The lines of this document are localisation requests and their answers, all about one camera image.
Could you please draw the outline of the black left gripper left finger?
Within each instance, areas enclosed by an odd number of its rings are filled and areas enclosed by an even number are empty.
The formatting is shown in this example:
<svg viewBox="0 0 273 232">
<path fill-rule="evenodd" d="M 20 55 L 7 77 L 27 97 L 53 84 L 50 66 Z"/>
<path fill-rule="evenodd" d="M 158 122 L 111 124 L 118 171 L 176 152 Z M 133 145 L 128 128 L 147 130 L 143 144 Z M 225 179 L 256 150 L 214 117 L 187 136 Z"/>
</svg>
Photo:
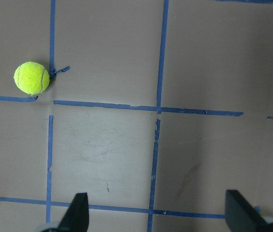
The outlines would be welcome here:
<svg viewBox="0 0 273 232">
<path fill-rule="evenodd" d="M 59 232 L 86 232 L 89 227 L 87 193 L 77 193 L 57 226 Z"/>
</svg>

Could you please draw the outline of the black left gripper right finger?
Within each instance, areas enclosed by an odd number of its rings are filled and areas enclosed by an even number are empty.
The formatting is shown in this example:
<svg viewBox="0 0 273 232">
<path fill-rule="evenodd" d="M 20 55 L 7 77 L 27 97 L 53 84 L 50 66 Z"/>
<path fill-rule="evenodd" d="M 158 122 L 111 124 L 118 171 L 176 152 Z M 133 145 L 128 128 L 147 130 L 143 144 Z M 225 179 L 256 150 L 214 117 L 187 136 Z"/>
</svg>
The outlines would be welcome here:
<svg viewBox="0 0 273 232">
<path fill-rule="evenodd" d="M 231 232 L 272 231 L 272 225 L 237 190 L 226 190 L 225 220 Z"/>
</svg>

